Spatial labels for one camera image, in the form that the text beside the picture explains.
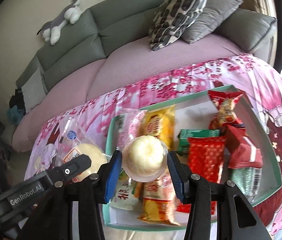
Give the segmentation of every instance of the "pink sofa cover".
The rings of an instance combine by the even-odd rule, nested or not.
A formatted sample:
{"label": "pink sofa cover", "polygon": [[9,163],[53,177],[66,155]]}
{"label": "pink sofa cover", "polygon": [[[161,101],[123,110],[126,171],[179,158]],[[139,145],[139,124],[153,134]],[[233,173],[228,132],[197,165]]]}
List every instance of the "pink sofa cover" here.
{"label": "pink sofa cover", "polygon": [[112,90],[186,65],[240,54],[243,52],[234,43],[216,34],[193,44],[177,40],[158,51],[150,50],[147,37],[130,42],[107,59],[92,62],[60,81],[24,116],[12,146],[19,152],[30,151],[49,119]]}

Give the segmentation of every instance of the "stuffed dog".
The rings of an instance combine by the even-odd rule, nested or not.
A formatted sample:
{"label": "stuffed dog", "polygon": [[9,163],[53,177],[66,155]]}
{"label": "stuffed dog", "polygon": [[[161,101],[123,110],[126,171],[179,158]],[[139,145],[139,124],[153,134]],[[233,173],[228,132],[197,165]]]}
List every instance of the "stuffed dog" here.
{"label": "stuffed dog", "polygon": [[72,3],[65,7],[62,12],[52,21],[44,23],[41,29],[37,32],[46,41],[54,45],[58,42],[61,36],[61,29],[68,23],[75,24],[79,20],[82,11],[78,7],[80,1],[72,0]]}

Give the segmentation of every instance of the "blue cloth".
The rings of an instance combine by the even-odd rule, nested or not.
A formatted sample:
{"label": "blue cloth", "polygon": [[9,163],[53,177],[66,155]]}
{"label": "blue cloth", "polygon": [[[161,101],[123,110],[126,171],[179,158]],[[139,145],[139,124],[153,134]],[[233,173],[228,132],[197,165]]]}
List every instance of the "blue cloth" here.
{"label": "blue cloth", "polygon": [[14,125],[18,125],[23,116],[25,115],[24,109],[18,109],[18,107],[15,105],[12,108],[9,108],[6,111],[7,120]]}

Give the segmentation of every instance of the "patterned pillow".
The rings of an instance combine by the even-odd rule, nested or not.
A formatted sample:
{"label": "patterned pillow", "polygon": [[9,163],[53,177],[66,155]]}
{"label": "patterned pillow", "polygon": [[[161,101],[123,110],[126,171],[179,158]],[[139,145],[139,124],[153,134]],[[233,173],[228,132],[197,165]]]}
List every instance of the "patterned pillow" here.
{"label": "patterned pillow", "polygon": [[161,49],[180,38],[202,13],[207,0],[164,0],[149,30],[151,49]]}

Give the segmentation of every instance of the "pink floral tablecloth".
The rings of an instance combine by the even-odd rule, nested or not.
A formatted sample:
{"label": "pink floral tablecloth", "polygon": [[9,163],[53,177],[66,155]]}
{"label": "pink floral tablecloth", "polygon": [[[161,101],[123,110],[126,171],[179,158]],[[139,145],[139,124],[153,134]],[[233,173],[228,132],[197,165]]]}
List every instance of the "pink floral tablecloth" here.
{"label": "pink floral tablecloth", "polygon": [[[59,123],[75,118],[100,148],[105,149],[111,119],[121,108],[141,108],[215,87],[234,85],[246,92],[264,123],[282,172],[282,77],[250,55],[185,66],[116,89],[50,119],[35,141],[25,179],[52,166],[58,150]],[[282,240],[282,188],[256,206],[272,239]]]}

